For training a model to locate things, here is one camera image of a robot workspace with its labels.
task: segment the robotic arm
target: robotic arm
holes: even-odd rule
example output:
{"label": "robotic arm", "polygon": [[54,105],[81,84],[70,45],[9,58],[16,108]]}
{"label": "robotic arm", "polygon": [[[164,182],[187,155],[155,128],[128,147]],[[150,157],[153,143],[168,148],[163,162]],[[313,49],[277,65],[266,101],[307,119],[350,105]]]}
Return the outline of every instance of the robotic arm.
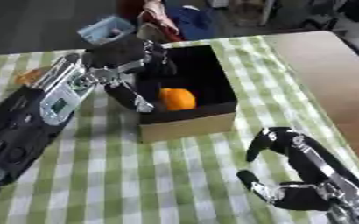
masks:
{"label": "robotic arm", "polygon": [[275,207],[326,211],[334,223],[359,223],[359,179],[320,143],[290,128],[264,128],[251,142],[246,160],[254,161],[266,148],[286,155],[303,182],[270,187],[252,172],[239,171],[248,190]]}
{"label": "robotic arm", "polygon": [[120,74],[151,69],[175,74],[165,50],[128,35],[116,42],[60,58],[37,81],[23,85],[0,103],[0,189],[15,182],[71,120],[98,84],[125,107],[154,110],[120,79]]}

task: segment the box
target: box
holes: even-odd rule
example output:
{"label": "box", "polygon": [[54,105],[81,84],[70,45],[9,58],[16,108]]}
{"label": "box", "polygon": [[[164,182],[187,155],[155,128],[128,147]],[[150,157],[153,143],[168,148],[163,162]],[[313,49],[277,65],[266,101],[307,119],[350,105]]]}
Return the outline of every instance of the box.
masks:
{"label": "box", "polygon": [[[110,37],[110,31],[117,29],[120,33],[115,37]],[[101,21],[88,25],[79,31],[79,35],[92,45],[98,46],[115,41],[125,35],[133,33],[135,26],[127,20],[112,15]]]}
{"label": "box", "polygon": [[197,107],[140,114],[141,140],[149,143],[229,131],[236,117],[237,99],[212,48],[173,48],[168,49],[168,56],[177,66],[177,75],[156,78],[141,73],[137,76],[137,91],[159,105],[161,88],[185,88],[196,97]]}

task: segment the chair leg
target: chair leg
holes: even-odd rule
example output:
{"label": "chair leg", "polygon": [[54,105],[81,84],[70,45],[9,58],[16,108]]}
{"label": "chair leg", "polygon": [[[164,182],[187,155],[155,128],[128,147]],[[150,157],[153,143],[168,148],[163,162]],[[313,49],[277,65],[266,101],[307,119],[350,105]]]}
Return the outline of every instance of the chair leg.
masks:
{"label": "chair leg", "polygon": [[339,37],[339,39],[341,39],[341,41],[343,41],[343,43],[346,44],[346,46],[351,48],[351,50],[353,50],[359,56],[359,48],[356,45],[354,45],[353,43],[349,42],[344,38]]}

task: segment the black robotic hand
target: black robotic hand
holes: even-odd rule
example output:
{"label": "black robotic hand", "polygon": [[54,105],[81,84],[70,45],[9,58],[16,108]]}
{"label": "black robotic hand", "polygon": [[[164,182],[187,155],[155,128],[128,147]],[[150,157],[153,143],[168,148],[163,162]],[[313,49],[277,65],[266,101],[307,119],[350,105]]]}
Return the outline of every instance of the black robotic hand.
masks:
{"label": "black robotic hand", "polygon": [[260,183],[258,178],[247,170],[239,171],[237,177],[248,190],[275,207],[327,211],[333,201],[323,197],[320,184],[329,177],[304,153],[308,150],[306,147],[314,149],[337,174],[359,188],[359,179],[319,142],[287,127],[262,129],[251,142],[246,160],[254,161],[262,150],[268,148],[286,155],[288,163],[297,171],[303,182],[283,182],[276,187],[269,187]]}

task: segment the orange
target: orange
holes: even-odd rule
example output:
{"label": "orange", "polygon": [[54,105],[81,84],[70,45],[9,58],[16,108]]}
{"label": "orange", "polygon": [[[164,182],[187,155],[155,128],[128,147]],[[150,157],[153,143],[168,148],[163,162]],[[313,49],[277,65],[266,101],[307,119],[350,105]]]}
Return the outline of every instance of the orange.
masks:
{"label": "orange", "polygon": [[42,75],[42,71],[40,69],[33,69],[27,73],[19,74],[16,76],[15,83],[19,85],[31,85]]}
{"label": "orange", "polygon": [[194,109],[196,107],[196,98],[184,88],[160,89],[160,99],[168,110]]}

